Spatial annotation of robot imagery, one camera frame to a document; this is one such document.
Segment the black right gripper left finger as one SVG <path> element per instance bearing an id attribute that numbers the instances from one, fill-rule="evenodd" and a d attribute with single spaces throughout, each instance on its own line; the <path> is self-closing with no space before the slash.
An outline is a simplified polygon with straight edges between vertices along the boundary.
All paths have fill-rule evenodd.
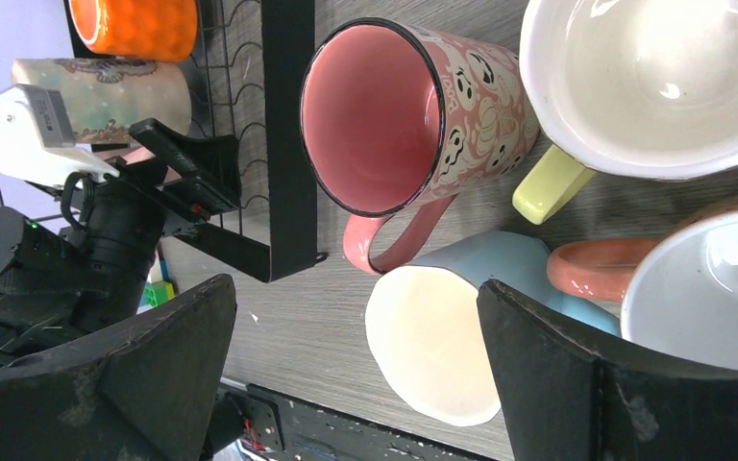
<path id="1" fill-rule="evenodd" d="M 236 316 L 214 276 L 0 368 L 0 460 L 196 460 Z"/>

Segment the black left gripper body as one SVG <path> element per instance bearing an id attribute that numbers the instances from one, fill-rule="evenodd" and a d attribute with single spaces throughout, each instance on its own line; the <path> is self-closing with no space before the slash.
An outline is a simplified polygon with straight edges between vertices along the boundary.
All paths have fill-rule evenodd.
<path id="1" fill-rule="evenodd" d="M 239 140 L 233 134 L 191 137 L 155 118 L 134 123 L 129 134 L 149 158 L 113 158 L 119 175 L 108 177 L 163 220 L 164 236 L 191 234 L 212 216 L 240 209 Z"/>

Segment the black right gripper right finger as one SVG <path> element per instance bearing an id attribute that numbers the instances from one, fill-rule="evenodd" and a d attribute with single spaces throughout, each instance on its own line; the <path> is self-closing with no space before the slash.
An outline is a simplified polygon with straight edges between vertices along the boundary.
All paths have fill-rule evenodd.
<path id="1" fill-rule="evenodd" d="M 477 298 L 518 460 L 738 460 L 738 371 L 655 352 L 496 280 Z"/>

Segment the black wire dish rack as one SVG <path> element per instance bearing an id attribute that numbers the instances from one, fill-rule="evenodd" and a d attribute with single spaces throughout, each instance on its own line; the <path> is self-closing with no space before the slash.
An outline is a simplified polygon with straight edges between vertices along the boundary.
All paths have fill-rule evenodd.
<path id="1" fill-rule="evenodd" d="M 259 90 L 264 99 L 260 127 L 265 135 L 270 240 L 262 243 L 213 223 L 195 236 L 177 237 L 196 250 L 263 282 L 301 272 L 324 259 L 315 243 L 316 187 L 302 162 L 299 125 L 294 120 L 300 100 L 304 63 L 312 55 L 315 39 L 315 5 L 311 1 L 263 1 L 259 5 L 261 39 L 258 49 L 264 77 Z M 245 129 L 230 133 L 240 142 Z M 197 138 L 220 136 L 211 132 Z M 77 145 L 98 152 L 132 147 L 127 144 Z"/>

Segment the small pink cup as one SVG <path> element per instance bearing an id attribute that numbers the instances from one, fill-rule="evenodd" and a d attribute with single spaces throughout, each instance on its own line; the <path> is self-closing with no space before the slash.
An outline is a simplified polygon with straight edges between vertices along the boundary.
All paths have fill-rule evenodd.
<path id="1" fill-rule="evenodd" d="M 619 303 L 624 339 L 738 370 L 738 196 L 696 213 L 664 238 L 614 238 L 556 248 L 551 284 Z"/>

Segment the light blue cup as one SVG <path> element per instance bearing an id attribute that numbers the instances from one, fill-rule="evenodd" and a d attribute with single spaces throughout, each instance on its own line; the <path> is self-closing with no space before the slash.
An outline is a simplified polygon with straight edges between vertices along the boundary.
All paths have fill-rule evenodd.
<path id="1" fill-rule="evenodd" d="M 415 411 L 448 425 L 481 425 L 500 412 L 477 308 L 489 279 L 618 335 L 616 316 L 552 286 L 549 255 L 537 238 L 491 230 L 380 277 L 366 305 L 365 334 L 391 389 Z"/>

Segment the orange cup tier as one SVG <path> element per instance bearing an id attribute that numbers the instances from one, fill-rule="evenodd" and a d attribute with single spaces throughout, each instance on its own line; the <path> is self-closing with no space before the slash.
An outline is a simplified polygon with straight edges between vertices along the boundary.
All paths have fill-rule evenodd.
<path id="1" fill-rule="evenodd" d="M 179 62 L 193 49 L 199 10 L 192 0 L 69 0 L 77 35 L 97 54 Z"/>

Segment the large pink mug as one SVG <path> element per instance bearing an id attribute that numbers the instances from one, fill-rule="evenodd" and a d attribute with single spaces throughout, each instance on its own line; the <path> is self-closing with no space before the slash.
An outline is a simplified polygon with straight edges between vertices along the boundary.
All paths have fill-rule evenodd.
<path id="1" fill-rule="evenodd" d="M 539 135 L 513 52 L 380 17 L 316 50 L 300 127 L 315 179 L 350 215 L 344 255 L 370 274 L 411 261 L 459 193 L 513 170 Z"/>

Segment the light green mug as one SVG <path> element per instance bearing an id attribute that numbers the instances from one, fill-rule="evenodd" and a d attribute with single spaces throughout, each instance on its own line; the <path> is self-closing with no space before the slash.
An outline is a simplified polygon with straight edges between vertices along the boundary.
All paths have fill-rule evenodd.
<path id="1" fill-rule="evenodd" d="M 535 225 L 596 173 L 738 167 L 738 1 L 531 1 L 519 68 L 551 142 L 512 196 Z"/>

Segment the pink cup rack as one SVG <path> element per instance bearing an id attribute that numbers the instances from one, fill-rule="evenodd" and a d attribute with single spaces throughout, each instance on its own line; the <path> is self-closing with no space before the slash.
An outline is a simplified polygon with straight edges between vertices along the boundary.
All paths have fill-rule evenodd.
<path id="1" fill-rule="evenodd" d="M 145 147 L 126 147 L 100 152 L 93 149 L 93 154 L 108 163 L 116 163 L 115 158 L 122 158 L 126 169 L 130 170 L 135 178 L 149 185 L 159 186 L 177 177 L 172 168 Z"/>

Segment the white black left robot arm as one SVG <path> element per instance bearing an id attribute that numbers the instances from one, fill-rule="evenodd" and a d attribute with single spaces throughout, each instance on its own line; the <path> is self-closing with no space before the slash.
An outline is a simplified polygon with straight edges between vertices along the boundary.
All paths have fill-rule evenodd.
<path id="1" fill-rule="evenodd" d="M 0 206 L 0 367 L 133 316 L 160 241 L 240 206 L 236 136 L 192 138 L 149 118 L 132 138 L 98 153 L 116 176 L 67 173 L 49 188 L 60 232 Z"/>

